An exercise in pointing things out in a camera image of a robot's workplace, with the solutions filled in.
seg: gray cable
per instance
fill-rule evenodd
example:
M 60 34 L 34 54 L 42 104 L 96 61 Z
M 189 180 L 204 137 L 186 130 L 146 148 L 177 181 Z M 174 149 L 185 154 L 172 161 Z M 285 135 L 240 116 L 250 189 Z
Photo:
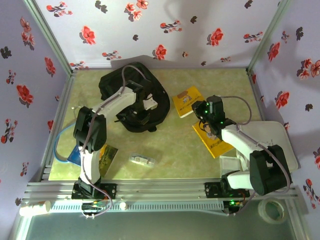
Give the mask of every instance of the gray cable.
M 249 109 L 249 112 L 250 112 L 250 117 L 249 117 L 249 120 L 246 121 L 245 123 L 237 123 L 236 124 L 236 130 L 238 133 L 240 133 L 242 136 L 244 136 L 245 138 L 249 139 L 251 142 L 253 142 L 254 144 L 256 144 L 257 146 L 259 146 L 260 148 L 262 148 L 263 150 L 265 150 L 269 156 L 278 164 L 278 166 L 280 167 L 280 169 L 282 170 L 284 176 L 285 176 L 285 180 L 286 180 L 286 189 L 283 190 L 283 191 L 276 191 L 277 193 L 280 193 L 280 194 L 285 194 L 287 193 L 289 190 L 290 190 L 290 177 L 287 173 L 287 171 L 285 170 L 284 166 L 281 164 L 281 162 L 276 158 L 275 155 L 272 154 L 272 152 L 270 152 L 266 147 L 264 147 L 263 145 L 261 145 L 259 142 L 257 142 L 256 140 L 254 140 L 252 137 L 248 136 L 247 134 L 245 134 L 243 131 L 241 131 L 239 129 L 239 125 L 247 125 L 248 123 L 251 122 L 252 120 L 252 110 L 251 110 L 251 107 L 249 105 L 249 103 L 242 97 L 240 96 L 220 96 L 222 99 L 229 99 L 229 98 L 235 98 L 235 99 L 240 99 L 242 100 L 248 107 Z M 253 191 L 253 194 L 250 196 L 250 198 L 248 199 L 248 201 L 246 202 L 246 204 L 237 212 L 237 213 L 234 213 L 233 215 L 235 216 L 236 214 L 239 214 L 240 212 L 242 212 L 248 205 L 248 203 L 252 200 L 252 198 L 255 196 L 256 192 Z
M 126 88 L 125 69 L 126 69 L 126 68 L 133 68 L 133 69 L 135 69 L 137 72 L 139 72 L 139 73 L 142 75 L 142 77 L 143 77 L 144 79 L 146 79 L 146 76 L 145 76 L 137 67 L 135 67 L 135 66 L 133 66 L 133 65 L 126 65 L 126 66 L 124 66 L 124 67 L 122 68 L 122 71 L 121 71 L 122 83 L 123 83 L 123 84 L 122 84 L 122 88 L 121 88 L 120 91 L 118 91 L 118 94 L 117 94 L 117 95 L 115 95 L 115 96 L 113 96 L 113 97 L 109 97 L 109 98 L 107 99 L 107 101 L 106 101 L 104 104 L 102 104 L 102 105 L 97 109 L 97 111 L 94 113 L 94 115 L 93 115 L 93 117 L 92 117 L 92 119 L 91 119 L 91 122 L 90 122 L 90 127 L 89 127 L 89 130 L 88 130 L 88 134 L 87 134 L 87 136 L 86 136 L 86 138 L 85 138 L 84 144 L 83 144 L 82 149 L 81 149 L 81 152 L 82 152 L 83 154 L 84 154 L 85 151 L 86 151 L 86 146 L 87 146 L 88 141 L 89 141 L 89 138 L 90 138 L 90 136 L 91 136 L 91 132 L 92 132 L 92 128 L 93 128 L 93 125 L 94 125 L 94 121 L 95 121 L 98 113 L 99 113 L 107 104 L 109 104 L 109 103 L 111 103 L 112 101 L 114 101 L 115 99 L 117 99 L 117 98 L 125 91 L 125 88 Z M 91 217 L 88 216 L 88 215 L 86 215 L 87 218 L 88 218 L 88 217 L 89 217 L 89 218 L 94 218 L 94 217 L 100 216 L 100 215 L 104 214 L 105 212 L 109 211 L 109 210 L 112 208 L 112 206 L 113 206 L 113 202 L 112 202 L 112 198 L 110 197 L 110 195 L 109 195 L 108 193 L 106 193 L 105 191 L 103 191 L 103 190 L 100 189 L 99 187 L 95 186 L 95 185 L 90 181 L 89 177 L 88 177 L 87 174 L 86 174 L 85 168 L 84 168 L 84 161 L 85 161 L 85 157 L 84 157 L 84 155 L 82 155 L 82 157 L 81 157 L 81 167 L 82 167 L 82 171 L 83 171 L 83 173 L 84 173 L 84 176 L 85 176 L 86 180 L 89 182 L 89 184 L 90 184 L 94 189 L 96 189 L 97 191 L 103 193 L 103 194 L 110 200 L 110 205 L 109 205 L 109 207 L 106 207 L 105 210 L 103 210 L 103 211 L 101 211 L 101 212 L 99 212 L 99 213 L 97 213 L 96 215 L 91 216 Z

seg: black backpack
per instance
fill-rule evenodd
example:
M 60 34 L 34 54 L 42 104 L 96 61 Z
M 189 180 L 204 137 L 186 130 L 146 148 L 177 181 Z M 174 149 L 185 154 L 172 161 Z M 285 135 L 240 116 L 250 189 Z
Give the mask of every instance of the black backpack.
M 146 79 L 152 82 L 152 98 L 158 103 L 158 105 L 153 110 L 147 110 L 147 112 L 150 114 L 150 118 L 145 124 L 141 124 L 136 120 L 135 116 L 132 114 L 133 110 L 131 106 L 123 109 L 119 114 L 116 115 L 116 117 L 118 118 L 119 122 L 121 122 L 130 132 L 142 133 L 146 130 L 149 132 L 155 132 L 157 130 L 156 126 L 164 121 L 170 110 L 169 96 L 162 87 L 161 83 L 147 69 L 146 66 L 140 62 L 133 62 L 130 63 L 130 65 L 137 67 L 145 75 Z M 123 85 L 121 72 L 122 67 L 101 77 L 99 89 L 102 95 L 102 100 L 106 100 L 115 94 Z M 141 74 L 132 67 L 127 67 L 125 69 L 124 77 L 126 81 L 131 80 L 137 84 L 141 84 L 144 79 Z

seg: blue cable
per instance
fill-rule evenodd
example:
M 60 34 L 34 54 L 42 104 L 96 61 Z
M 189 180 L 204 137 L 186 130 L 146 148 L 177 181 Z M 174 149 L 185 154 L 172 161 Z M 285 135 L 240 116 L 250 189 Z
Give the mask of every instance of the blue cable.
M 73 123 L 73 124 L 65 127 L 64 129 L 62 129 L 61 132 L 59 132 L 59 134 L 56 136 L 56 138 L 55 138 L 55 140 L 54 140 L 53 155 L 54 155 L 55 159 L 57 159 L 60 163 L 67 164 L 67 163 L 69 163 L 69 161 L 67 161 L 67 160 L 62 160 L 62 159 L 60 159 L 60 158 L 58 157 L 58 155 L 57 155 L 57 143 L 58 143 L 59 137 L 60 137 L 60 135 L 61 135 L 64 131 L 66 131 L 67 129 L 73 127 L 74 125 L 76 125 L 76 123 Z

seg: green tabletop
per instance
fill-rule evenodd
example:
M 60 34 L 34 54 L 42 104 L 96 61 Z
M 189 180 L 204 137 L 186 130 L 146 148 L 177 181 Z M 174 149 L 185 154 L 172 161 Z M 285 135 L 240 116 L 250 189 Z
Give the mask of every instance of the green tabletop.
M 98 87 L 100 78 L 111 70 L 80 70 L 77 72 L 67 106 L 63 126 L 75 121 L 72 107 L 89 108 L 100 103 Z M 219 178 L 220 160 L 213 158 L 192 125 L 197 122 L 194 114 L 179 118 L 172 96 L 195 85 L 202 95 L 240 96 L 252 108 L 252 120 L 261 120 L 254 94 L 245 69 L 151 69 L 170 97 L 171 108 L 156 132 L 132 133 L 119 122 L 107 125 L 107 144 L 118 148 L 118 152 L 104 179 L 177 179 Z M 235 122 L 249 118 L 247 106 L 238 99 L 224 99 L 226 117 Z M 64 132 L 58 142 L 57 151 L 68 157 L 75 147 L 73 128 Z M 131 153 L 154 158 L 154 167 L 138 165 L 129 161 Z M 235 156 L 235 150 L 226 153 Z M 52 164 L 49 180 L 76 180 L 80 167 L 72 163 Z

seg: tape roll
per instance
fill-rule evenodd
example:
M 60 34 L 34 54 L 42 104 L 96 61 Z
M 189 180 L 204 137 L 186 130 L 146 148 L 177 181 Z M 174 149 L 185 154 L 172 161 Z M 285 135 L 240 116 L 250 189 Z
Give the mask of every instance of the tape roll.
M 258 213 L 269 224 L 282 224 L 288 217 L 283 203 L 276 198 L 262 200 L 258 205 Z

